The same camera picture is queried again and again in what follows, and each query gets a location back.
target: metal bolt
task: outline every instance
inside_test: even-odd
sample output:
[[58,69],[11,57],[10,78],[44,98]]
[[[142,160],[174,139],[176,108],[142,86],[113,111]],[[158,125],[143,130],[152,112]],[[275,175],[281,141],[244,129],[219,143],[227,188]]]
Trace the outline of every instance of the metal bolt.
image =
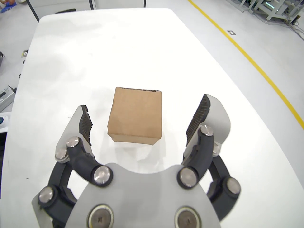
[[206,135],[206,136],[213,136],[213,130],[210,126],[208,125],[202,125],[201,126],[201,132]]
[[105,184],[111,176],[111,171],[108,167],[102,165],[96,169],[94,172],[94,180],[96,183],[103,185]]
[[89,228],[111,228],[113,225],[113,212],[107,205],[96,206],[88,218]]
[[240,183],[235,178],[228,178],[228,180],[227,180],[227,188],[233,194],[239,194],[241,192]]
[[193,213],[183,211],[178,216],[177,224],[179,228],[196,228],[196,218]]
[[77,144],[79,144],[79,137],[71,137],[67,142],[66,145],[69,148],[75,147]]
[[190,168],[182,168],[179,173],[180,181],[187,187],[194,187],[197,183],[197,178],[193,170]]
[[44,187],[39,193],[39,201],[43,204],[49,202],[54,196],[54,191],[51,187]]
[[217,157],[219,155],[219,152],[221,151],[220,146],[217,143],[213,143],[213,152],[212,152],[212,156],[213,157]]
[[200,218],[194,209],[188,206],[181,207],[175,214],[176,228],[199,228]]
[[56,149],[55,158],[58,160],[62,160],[67,156],[67,148],[62,147],[59,149]]

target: black rubber pad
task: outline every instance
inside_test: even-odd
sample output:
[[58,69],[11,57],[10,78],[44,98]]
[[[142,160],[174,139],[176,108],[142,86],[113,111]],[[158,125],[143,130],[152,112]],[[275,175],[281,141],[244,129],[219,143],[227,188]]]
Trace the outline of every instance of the black rubber pad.
[[86,105],[81,105],[83,114],[81,116],[80,122],[79,122],[79,133],[83,135],[83,137],[87,140],[87,142],[90,143],[90,132],[92,129],[92,121],[88,113],[88,108]]
[[199,107],[197,108],[189,126],[188,126],[188,129],[186,131],[186,135],[187,135],[187,144],[186,146],[188,145],[189,141],[191,140],[194,132],[196,131],[197,127],[199,127],[199,124],[201,122],[204,122],[207,115],[208,115],[208,112],[209,112],[209,108],[210,108],[210,100],[209,98],[207,97],[206,94],[204,94],[200,104],[199,104]]

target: white tabletop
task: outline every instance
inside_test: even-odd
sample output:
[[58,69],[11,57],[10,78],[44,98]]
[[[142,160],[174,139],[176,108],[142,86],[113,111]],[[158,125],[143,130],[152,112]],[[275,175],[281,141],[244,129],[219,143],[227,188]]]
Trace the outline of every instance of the white tabletop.
[[[162,91],[163,135],[154,146],[114,143],[107,135],[117,86]],[[230,117],[220,155],[242,187],[222,227],[303,227],[304,191],[279,145],[228,75],[168,9],[83,11],[40,20],[5,147],[1,227],[38,227],[31,201],[47,185],[55,146],[79,105],[88,107],[98,162],[151,173],[181,163],[185,132],[204,93],[218,98]],[[210,181],[209,174],[201,180],[205,190]],[[86,184],[75,173],[69,181],[76,198]]]

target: metal plate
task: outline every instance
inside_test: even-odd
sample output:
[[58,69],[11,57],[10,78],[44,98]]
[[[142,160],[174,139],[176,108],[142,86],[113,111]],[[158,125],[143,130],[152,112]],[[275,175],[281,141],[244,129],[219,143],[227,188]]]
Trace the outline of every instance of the metal plate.
[[232,36],[236,35],[236,33],[234,33],[232,30],[227,30],[227,32]]
[[84,228],[88,214],[99,204],[113,210],[114,227],[174,227],[177,210],[190,206],[199,214],[202,227],[220,228],[217,215],[202,187],[185,190],[177,183],[182,165],[154,174],[138,174],[118,164],[107,164],[114,174],[105,188],[88,184],[79,197],[65,228]]

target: brown cardboard box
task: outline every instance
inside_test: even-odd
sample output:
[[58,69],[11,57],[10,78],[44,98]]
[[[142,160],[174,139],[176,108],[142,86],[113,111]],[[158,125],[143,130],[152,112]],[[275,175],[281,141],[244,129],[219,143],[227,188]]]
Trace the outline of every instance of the brown cardboard box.
[[108,135],[115,142],[155,144],[162,137],[162,92],[116,87]]

